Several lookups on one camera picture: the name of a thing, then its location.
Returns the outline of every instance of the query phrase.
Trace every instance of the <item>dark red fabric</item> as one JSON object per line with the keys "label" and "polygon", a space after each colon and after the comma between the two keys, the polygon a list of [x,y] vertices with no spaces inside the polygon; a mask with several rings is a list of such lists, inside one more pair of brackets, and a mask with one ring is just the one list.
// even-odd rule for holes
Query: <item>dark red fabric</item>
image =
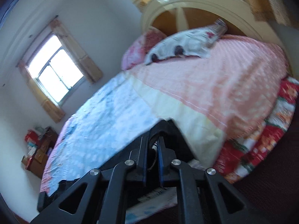
{"label": "dark red fabric", "polygon": [[[299,107],[273,151],[234,186],[273,224],[299,223]],[[164,210],[142,224],[177,224],[177,207]]]}

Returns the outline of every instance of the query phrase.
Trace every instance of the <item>pink pillow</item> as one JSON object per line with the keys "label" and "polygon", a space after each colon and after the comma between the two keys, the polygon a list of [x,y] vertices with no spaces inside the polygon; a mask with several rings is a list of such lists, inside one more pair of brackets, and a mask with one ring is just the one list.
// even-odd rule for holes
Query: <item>pink pillow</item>
{"label": "pink pillow", "polygon": [[167,36],[160,30],[150,27],[147,32],[141,35],[123,55],[121,69],[128,70],[144,61],[146,54],[161,40]]}

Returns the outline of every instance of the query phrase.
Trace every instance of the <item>silver bolt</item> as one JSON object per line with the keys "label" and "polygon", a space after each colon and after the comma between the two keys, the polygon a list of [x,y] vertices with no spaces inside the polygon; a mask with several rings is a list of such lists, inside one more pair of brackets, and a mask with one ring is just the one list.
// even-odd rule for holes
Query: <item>silver bolt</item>
{"label": "silver bolt", "polygon": [[172,163],[173,165],[176,165],[176,166],[178,166],[178,165],[180,165],[180,164],[181,164],[181,161],[180,161],[180,160],[178,160],[178,159],[174,159],[174,160],[172,160],[172,161],[171,161],[171,163]]}
{"label": "silver bolt", "polygon": [[214,168],[208,168],[207,173],[210,175],[214,175],[216,173],[216,170]]}
{"label": "silver bolt", "polygon": [[92,176],[96,176],[100,173],[100,171],[97,168],[94,168],[92,170],[89,171],[89,174]]}
{"label": "silver bolt", "polygon": [[134,161],[131,160],[131,159],[128,159],[125,161],[125,164],[128,165],[128,166],[132,166],[134,164]]}

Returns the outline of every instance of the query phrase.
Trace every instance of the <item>cream headboard frame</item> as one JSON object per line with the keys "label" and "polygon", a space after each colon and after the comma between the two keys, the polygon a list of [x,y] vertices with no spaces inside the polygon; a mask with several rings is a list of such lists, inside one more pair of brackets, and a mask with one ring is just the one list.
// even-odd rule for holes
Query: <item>cream headboard frame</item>
{"label": "cream headboard frame", "polygon": [[206,26],[218,17],[228,24],[228,33],[246,35],[284,49],[270,25],[256,21],[249,4],[243,0],[151,0],[143,12],[141,27],[143,32],[154,26],[166,35],[171,35]]}

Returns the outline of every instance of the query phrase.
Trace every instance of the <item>clutter on cabinet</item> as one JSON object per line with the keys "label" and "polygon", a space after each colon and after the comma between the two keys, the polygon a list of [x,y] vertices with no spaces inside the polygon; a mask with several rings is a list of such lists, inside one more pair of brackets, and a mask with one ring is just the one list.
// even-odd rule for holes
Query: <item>clutter on cabinet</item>
{"label": "clutter on cabinet", "polygon": [[58,134],[51,127],[47,127],[40,132],[43,133],[38,135],[35,131],[28,130],[27,135],[25,136],[28,155],[23,156],[21,162],[25,165],[26,170],[29,170],[39,178],[42,178],[44,168],[48,157],[56,144]]}

